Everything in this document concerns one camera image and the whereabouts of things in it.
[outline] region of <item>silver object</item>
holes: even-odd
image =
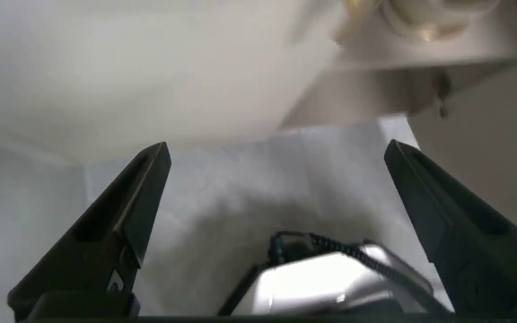
[[[430,294],[432,286],[386,248],[363,245],[368,256],[391,266]],[[339,252],[307,258],[264,271],[243,296],[233,315],[309,314],[352,308],[391,299],[405,312],[425,309],[402,287]]]

